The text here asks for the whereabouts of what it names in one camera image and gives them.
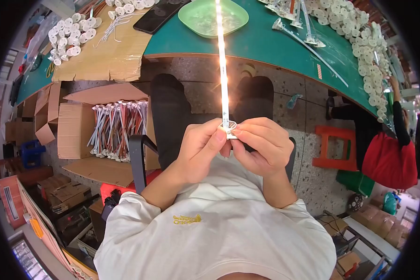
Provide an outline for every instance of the yellow embroidered logo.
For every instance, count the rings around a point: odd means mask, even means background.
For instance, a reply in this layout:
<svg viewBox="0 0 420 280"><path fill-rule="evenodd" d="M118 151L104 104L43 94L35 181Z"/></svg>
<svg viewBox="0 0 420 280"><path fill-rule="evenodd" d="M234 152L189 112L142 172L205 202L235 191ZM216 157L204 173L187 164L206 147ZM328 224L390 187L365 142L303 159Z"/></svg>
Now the yellow embroidered logo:
<svg viewBox="0 0 420 280"><path fill-rule="evenodd" d="M174 224L191 224L191 223L199 223L201 219L201 215L197 214L196 217L187 217L180 215L179 217L174 215Z"/></svg>

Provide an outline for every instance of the smartphone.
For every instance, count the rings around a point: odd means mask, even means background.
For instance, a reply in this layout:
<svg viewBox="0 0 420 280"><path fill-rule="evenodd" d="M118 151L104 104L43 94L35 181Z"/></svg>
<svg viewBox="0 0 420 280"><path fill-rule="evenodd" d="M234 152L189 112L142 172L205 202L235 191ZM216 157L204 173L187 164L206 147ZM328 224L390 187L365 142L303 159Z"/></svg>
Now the smartphone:
<svg viewBox="0 0 420 280"><path fill-rule="evenodd" d="M191 0L160 0L133 26L148 34L155 34L180 8L190 3Z"/></svg>

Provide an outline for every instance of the fingernail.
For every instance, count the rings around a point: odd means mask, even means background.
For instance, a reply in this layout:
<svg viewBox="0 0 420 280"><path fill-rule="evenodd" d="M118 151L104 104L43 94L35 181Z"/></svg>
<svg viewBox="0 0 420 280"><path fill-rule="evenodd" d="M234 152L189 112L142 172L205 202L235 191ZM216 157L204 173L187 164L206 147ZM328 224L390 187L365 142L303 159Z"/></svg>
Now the fingernail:
<svg viewBox="0 0 420 280"><path fill-rule="evenodd" d="M218 128L214 133L214 136L216 137L216 139L218 139L218 141L223 141L227 138L227 133L225 132L225 130Z"/></svg>

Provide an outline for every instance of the blue plastic stool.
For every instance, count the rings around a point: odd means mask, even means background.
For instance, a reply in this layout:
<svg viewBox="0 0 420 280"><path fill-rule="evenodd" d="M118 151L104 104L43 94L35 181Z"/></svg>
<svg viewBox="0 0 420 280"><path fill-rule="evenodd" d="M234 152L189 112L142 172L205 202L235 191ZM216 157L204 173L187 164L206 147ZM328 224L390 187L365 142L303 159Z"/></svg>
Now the blue plastic stool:
<svg viewBox="0 0 420 280"><path fill-rule="evenodd" d="M25 142L21 146L22 163L26 169L39 167L41 165L41 155L46 151L39 140Z"/></svg>

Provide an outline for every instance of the bundled cables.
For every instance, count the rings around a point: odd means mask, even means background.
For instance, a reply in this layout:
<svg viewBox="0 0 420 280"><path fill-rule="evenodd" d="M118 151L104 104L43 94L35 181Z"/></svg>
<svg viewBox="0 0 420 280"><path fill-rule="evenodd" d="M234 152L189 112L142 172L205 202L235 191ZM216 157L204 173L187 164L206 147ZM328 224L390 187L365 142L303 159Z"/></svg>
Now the bundled cables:
<svg viewBox="0 0 420 280"><path fill-rule="evenodd" d="M146 134L147 101L96 105L95 130L87 146L93 145L91 154L129 162L129 137Z"/></svg>

